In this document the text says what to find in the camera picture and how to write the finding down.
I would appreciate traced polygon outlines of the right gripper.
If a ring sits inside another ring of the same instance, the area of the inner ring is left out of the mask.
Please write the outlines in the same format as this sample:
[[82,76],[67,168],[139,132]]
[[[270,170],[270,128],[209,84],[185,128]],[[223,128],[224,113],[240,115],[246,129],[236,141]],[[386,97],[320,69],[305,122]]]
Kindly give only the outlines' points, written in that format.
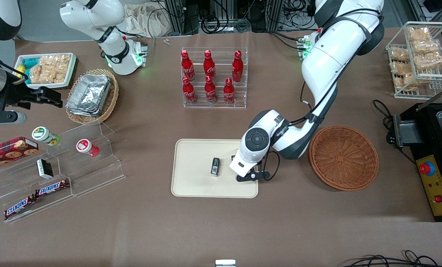
[[[61,94],[50,88],[39,88],[39,98],[47,104],[62,108]],[[4,111],[9,105],[20,106],[24,109],[30,109],[31,103],[41,104],[37,94],[22,82],[15,85],[12,82],[0,84],[0,111]]]

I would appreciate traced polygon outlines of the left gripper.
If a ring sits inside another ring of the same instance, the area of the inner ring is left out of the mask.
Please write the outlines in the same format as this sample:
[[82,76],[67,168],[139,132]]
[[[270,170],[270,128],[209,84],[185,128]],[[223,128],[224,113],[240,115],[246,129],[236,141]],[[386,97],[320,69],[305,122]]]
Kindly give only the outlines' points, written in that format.
[[245,177],[251,169],[262,159],[262,151],[250,151],[239,148],[235,155],[232,155],[229,168],[240,177]]

